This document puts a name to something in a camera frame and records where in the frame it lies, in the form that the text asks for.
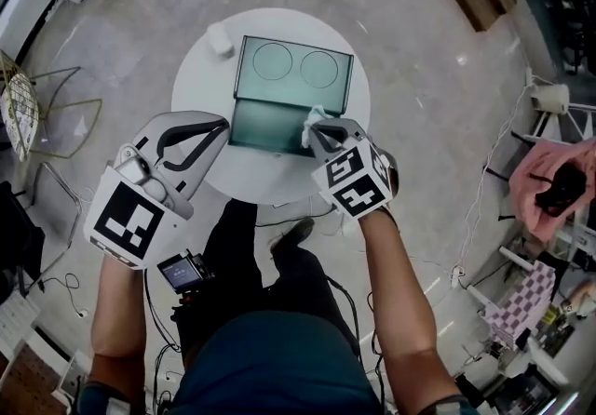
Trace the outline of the dark green induction cooktop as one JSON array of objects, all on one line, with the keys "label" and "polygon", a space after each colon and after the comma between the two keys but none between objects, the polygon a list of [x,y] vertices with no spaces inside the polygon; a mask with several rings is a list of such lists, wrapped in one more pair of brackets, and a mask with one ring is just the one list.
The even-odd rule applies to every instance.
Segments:
[{"label": "dark green induction cooktop", "polygon": [[345,113],[353,61],[326,48],[244,36],[229,144],[311,157],[302,144],[304,122],[315,106],[332,117]]}]

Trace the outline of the person's right forearm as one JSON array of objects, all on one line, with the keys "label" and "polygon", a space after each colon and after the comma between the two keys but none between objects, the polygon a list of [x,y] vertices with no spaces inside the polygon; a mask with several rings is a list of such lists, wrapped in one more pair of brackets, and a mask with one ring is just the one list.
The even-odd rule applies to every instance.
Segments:
[{"label": "person's right forearm", "polygon": [[384,210],[359,219],[372,288],[373,318],[400,415],[419,415],[458,395],[437,349],[434,314],[417,280],[398,225]]}]

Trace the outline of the black device with screen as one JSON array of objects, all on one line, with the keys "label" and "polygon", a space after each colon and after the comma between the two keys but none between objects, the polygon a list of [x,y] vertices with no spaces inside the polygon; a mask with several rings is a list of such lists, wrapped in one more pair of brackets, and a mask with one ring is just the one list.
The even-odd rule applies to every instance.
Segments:
[{"label": "black device with screen", "polygon": [[159,263],[157,270],[180,297],[181,306],[195,303],[215,277],[203,255],[192,254],[188,249]]}]

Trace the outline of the checkered white table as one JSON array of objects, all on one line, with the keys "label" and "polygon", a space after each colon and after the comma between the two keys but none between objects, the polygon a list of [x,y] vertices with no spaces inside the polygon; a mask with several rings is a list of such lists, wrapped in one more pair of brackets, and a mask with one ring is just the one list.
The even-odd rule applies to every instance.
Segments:
[{"label": "checkered white table", "polygon": [[555,280],[555,270],[536,261],[533,271],[504,303],[486,305],[482,318],[490,326],[493,339],[515,350],[517,339],[526,329],[532,331],[549,308]]}]

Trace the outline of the person's black trousers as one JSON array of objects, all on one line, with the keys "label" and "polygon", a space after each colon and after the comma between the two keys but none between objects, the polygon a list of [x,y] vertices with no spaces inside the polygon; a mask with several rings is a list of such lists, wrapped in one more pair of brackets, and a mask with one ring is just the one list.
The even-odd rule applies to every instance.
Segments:
[{"label": "person's black trousers", "polygon": [[278,279],[264,287],[254,257],[257,206],[230,200],[210,233],[203,258],[215,273],[195,303],[174,309],[183,363],[234,318],[255,311],[313,315],[339,329],[354,353],[358,341],[341,315],[327,276],[310,251],[286,248],[273,257]]}]

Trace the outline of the person's teal shirt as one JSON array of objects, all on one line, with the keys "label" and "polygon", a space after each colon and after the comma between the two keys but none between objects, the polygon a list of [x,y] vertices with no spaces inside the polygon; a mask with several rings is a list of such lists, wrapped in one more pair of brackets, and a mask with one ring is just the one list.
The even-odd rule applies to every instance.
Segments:
[{"label": "person's teal shirt", "polygon": [[[144,415],[132,398],[90,378],[78,415]],[[260,311],[218,329],[183,374],[168,415],[380,415],[381,405],[340,332],[313,315]],[[419,415],[479,415],[460,393]]]}]

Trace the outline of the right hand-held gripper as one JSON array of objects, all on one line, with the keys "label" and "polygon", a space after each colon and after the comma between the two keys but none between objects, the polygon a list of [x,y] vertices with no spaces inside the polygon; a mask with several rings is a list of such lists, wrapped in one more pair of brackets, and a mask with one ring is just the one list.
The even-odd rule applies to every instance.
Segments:
[{"label": "right hand-held gripper", "polygon": [[350,118],[317,121],[309,132],[309,146],[318,161],[311,176],[320,196],[338,212],[358,220],[388,208],[394,198],[387,169],[393,157],[378,147]]}]

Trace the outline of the person's right hand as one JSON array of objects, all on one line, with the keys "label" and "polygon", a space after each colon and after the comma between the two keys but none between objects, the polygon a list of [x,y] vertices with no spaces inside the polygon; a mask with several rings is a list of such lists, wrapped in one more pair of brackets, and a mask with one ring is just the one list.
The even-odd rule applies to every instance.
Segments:
[{"label": "person's right hand", "polygon": [[392,195],[393,197],[396,197],[400,188],[400,176],[397,169],[397,163],[394,157],[389,157],[387,161],[389,162],[387,173],[389,176]]}]

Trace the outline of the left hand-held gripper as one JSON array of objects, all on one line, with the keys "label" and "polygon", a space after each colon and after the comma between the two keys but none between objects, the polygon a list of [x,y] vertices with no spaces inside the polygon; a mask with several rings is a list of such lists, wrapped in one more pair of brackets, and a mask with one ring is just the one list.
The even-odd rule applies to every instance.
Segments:
[{"label": "left hand-held gripper", "polygon": [[230,124],[202,111],[154,116],[104,170],[84,225],[90,244],[133,270],[154,267],[194,215],[190,202]]}]

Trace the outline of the metal chair frame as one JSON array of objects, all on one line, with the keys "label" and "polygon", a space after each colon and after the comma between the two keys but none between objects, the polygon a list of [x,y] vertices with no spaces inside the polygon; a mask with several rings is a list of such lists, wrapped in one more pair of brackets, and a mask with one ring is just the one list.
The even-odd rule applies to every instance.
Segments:
[{"label": "metal chair frame", "polygon": [[67,180],[48,161],[42,161],[35,172],[32,203],[34,215],[40,218],[47,234],[38,276],[41,280],[71,249],[83,208]]}]

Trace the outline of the person's dark shoe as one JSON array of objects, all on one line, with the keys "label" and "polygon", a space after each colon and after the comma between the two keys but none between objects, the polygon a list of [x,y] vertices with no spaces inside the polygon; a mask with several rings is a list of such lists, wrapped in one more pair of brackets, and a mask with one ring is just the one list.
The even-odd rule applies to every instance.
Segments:
[{"label": "person's dark shoe", "polygon": [[311,217],[297,221],[290,230],[277,239],[270,248],[273,256],[286,248],[297,247],[304,242],[312,233],[315,221]]}]

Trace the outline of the pink chair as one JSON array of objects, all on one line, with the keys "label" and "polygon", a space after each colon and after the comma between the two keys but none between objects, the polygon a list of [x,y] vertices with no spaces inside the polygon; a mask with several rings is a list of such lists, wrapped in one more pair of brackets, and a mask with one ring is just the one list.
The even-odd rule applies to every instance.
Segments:
[{"label": "pink chair", "polygon": [[516,219],[548,242],[570,214],[596,198],[596,138],[574,144],[536,141],[508,185]]}]

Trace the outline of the white wiping cloth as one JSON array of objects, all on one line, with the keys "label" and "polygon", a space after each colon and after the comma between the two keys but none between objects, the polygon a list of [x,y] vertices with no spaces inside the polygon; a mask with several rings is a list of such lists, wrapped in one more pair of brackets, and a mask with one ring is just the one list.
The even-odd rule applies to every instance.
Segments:
[{"label": "white wiping cloth", "polygon": [[303,130],[301,134],[301,146],[308,148],[310,146],[309,129],[317,122],[332,118],[332,116],[325,112],[321,104],[315,105],[308,113],[306,120],[303,123]]}]

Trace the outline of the black office chair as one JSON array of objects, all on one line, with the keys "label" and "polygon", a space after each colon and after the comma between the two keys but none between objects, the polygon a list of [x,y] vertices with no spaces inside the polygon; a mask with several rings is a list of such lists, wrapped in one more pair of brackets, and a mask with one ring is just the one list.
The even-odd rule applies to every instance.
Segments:
[{"label": "black office chair", "polygon": [[596,0],[549,0],[568,73],[596,76]]}]

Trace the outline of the person's left forearm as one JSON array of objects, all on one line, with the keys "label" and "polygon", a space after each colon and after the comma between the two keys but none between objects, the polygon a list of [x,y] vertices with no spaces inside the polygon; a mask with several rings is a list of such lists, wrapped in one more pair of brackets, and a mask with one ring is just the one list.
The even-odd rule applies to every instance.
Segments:
[{"label": "person's left forearm", "polygon": [[143,276],[110,256],[102,262],[91,348],[92,381],[113,387],[129,398],[144,392]]}]

